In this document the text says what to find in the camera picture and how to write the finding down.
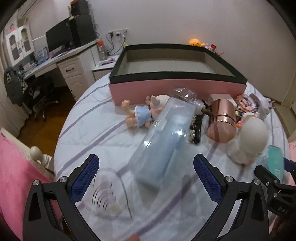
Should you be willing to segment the person's hand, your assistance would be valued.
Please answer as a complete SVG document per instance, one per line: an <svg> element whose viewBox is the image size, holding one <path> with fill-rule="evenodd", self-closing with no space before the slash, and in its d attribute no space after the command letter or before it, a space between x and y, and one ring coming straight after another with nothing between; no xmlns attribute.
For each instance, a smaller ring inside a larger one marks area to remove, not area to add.
<svg viewBox="0 0 296 241"><path fill-rule="evenodd" d="M129 237L125 241L140 241L140 238L137 235L132 235L131 237Z"/></svg>

